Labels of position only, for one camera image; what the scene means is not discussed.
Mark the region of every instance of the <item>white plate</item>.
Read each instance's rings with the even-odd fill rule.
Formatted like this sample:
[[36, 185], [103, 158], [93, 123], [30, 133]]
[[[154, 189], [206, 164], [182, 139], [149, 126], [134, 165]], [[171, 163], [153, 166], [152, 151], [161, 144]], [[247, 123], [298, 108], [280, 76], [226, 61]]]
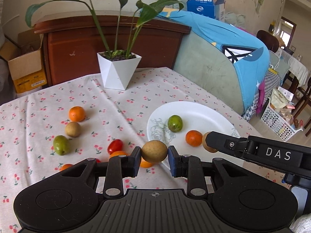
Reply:
[[[167, 127], [167, 121], [172, 115], [178, 115], [183, 120], [183, 129], [173, 133]], [[243, 160], [223, 154], [210, 153], [202, 145], [192, 147], [186, 143], [185, 136], [188, 131], [197, 130], [202, 134], [217, 131], [229, 136], [240, 137], [235, 127], [221, 114], [202, 104], [193, 102], [172, 102], [157, 108], [149, 117], [147, 123], [148, 140], [160, 140], [167, 146], [175, 146], [179, 155], [190, 154], [197, 156], [201, 161], [211, 162], [215, 157], [221, 157], [242, 166]], [[163, 164], [169, 168], [166, 160]]]

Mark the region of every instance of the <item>white plastic basket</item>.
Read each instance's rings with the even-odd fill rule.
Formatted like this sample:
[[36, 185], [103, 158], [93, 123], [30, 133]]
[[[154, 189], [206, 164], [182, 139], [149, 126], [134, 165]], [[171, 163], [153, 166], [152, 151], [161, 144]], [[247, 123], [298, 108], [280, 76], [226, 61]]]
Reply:
[[289, 140], [298, 131], [302, 129], [293, 129], [278, 113], [270, 107], [269, 104], [261, 118], [284, 142]]

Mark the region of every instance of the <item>green fruit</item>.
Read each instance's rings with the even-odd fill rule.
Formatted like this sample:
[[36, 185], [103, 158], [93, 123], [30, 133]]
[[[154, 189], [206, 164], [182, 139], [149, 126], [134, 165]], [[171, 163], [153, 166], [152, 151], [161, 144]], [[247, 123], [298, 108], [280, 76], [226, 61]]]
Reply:
[[168, 128], [173, 132], [179, 132], [183, 128], [183, 121], [180, 116], [173, 115], [167, 121]]
[[53, 146], [55, 152], [60, 156], [65, 155], [70, 151], [69, 140], [62, 135], [54, 138]]

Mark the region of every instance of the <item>wooden headboard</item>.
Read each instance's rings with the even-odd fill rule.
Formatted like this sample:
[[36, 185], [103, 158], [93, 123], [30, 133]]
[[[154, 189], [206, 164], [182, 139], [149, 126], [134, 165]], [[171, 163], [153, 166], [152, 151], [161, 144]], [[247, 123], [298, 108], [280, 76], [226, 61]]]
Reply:
[[[114, 46], [117, 11], [96, 12], [110, 48]], [[133, 13], [120, 19], [118, 49], [126, 49]], [[141, 29], [132, 52], [142, 56], [138, 68], [173, 68], [180, 42], [191, 28], [164, 19], [154, 19]], [[45, 16], [35, 24], [35, 33], [44, 34], [43, 51], [49, 86], [87, 74], [99, 73], [97, 52], [105, 51], [93, 18], [88, 11]]]

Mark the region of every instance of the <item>crosshair logo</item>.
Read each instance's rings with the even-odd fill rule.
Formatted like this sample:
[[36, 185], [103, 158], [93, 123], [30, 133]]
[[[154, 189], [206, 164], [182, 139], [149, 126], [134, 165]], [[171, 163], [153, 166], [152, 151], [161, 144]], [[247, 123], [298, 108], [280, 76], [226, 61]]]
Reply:
[[151, 195], [152, 195], [153, 197], [158, 197], [160, 194], [157, 193], [157, 192], [153, 192]]

